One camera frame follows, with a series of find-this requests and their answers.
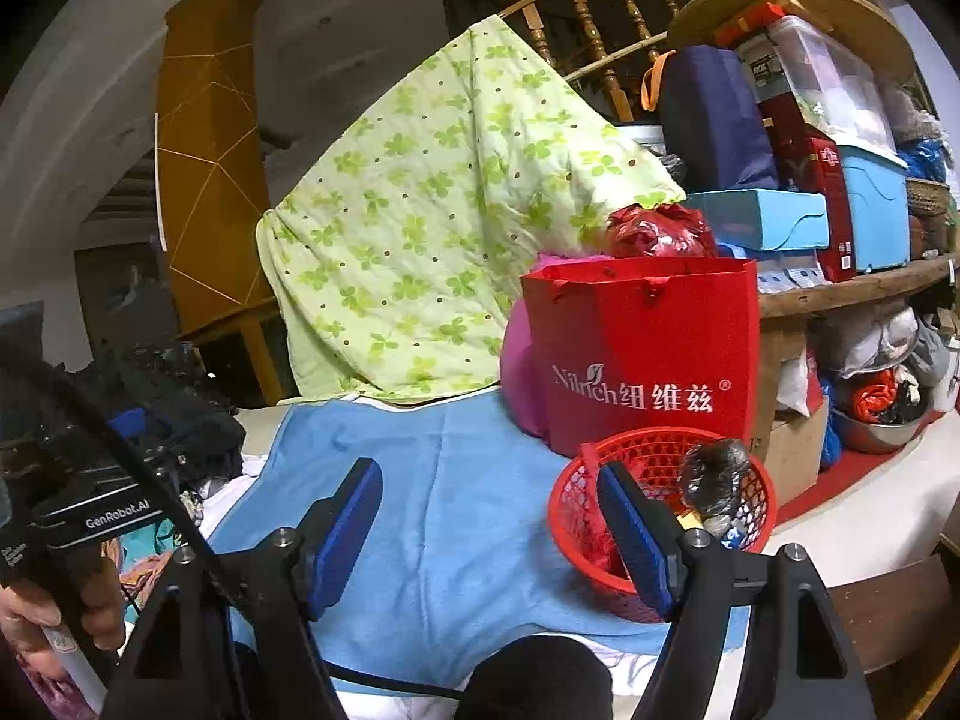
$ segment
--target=red plastic basket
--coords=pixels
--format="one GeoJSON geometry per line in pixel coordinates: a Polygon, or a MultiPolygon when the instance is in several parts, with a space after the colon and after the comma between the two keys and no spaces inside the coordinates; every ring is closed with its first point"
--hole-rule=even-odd
{"type": "MultiPolygon", "coordinates": [[[[722,436],[693,428],[642,428],[611,436],[596,445],[600,464],[622,461],[644,494],[664,499],[679,495],[678,478],[683,455],[700,443],[722,436]]],[[[776,522],[773,483],[763,466],[751,457],[751,470],[742,482],[742,503],[737,516],[747,527],[741,549],[760,552],[776,522]]],[[[573,563],[593,587],[604,608],[635,622],[662,622],[661,617],[640,600],[629,579],[614,576],[594,565],[583,554],[589,537],[587,512],[594,506],[587,493],[587,469],[577,456],[563,469],[553,485],[547,505],[547,522],[560,552],[573,563]]]]}

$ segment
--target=purple pillow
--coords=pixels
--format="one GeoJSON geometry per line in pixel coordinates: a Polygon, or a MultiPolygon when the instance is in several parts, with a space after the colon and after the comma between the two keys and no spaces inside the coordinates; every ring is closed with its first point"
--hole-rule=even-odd
{"type": "MultiPolygon", "coordinates": [[[[542,271],[548,265],[585,263],[593,260],[611,260],[606,254],[590,257],[568,258],[553,254],[536,255],[536,264],[531,274],[542,271]]],[[[546,436],[547,420],[544,394],[536,378],[533,339],[530,337],[530,319],[523,298],[517,300],[507,319],[500,350],[500,387],[507,410],[522,430],[532,436],[546,436]]]]}

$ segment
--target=blanket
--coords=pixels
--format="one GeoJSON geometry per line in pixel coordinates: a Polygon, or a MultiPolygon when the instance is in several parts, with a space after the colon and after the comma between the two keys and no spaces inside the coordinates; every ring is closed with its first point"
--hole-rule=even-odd
{"type": "MultiPolygon", "coordinates": [[[[498,392],[408,412],[344,401],[292,408],[259,480],[211,545],[247,549],[296,526],[357,457],[382,467],[383,503],[343,598],[312,625],[325,659],[456,688],[482,659],[537,632],[661,651],[666,625],[602,610],[560,555],[546,501],[568,460],[515,427],[498,392]]],[[[734,610],[728,647],[741,644],[746,619],[734,610]]],[[[235,630],[250,635],[239,620],[235,630]]]]}
{"type": "Polygon", "coordinates": [[[488,386],[536,254],[683,199],[500,18],[373,103],[256,231],[301,395],[416,402],[488,386]]]}

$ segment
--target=transparent storage box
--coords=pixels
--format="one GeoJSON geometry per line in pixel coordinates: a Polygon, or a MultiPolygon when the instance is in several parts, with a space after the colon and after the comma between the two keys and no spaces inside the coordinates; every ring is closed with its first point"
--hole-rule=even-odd
{"type": "Polygon", "coordinates": [[[870,66],[797,16],[767,28],[803,117],[824,135],[896,153],[870,66]]]}

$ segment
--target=human hand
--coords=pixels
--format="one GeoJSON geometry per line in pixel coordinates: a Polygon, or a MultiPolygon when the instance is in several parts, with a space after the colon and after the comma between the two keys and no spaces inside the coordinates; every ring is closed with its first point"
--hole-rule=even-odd
{"type": "MultiPolygon", "coordinates": [[[[86,605],[80,622],[93,643],[102,650],[120,647],[126,637],[124,596],[112,560],[102,557],[83,584],[80,598],[86,605]]],[[[53,598],[31,581],[16,581],[0,589],[0,632],[30,666],[51,680],[65,680],[66,672],[40,626],[54,628],[59,624],[61,612],[53,598]]]]}

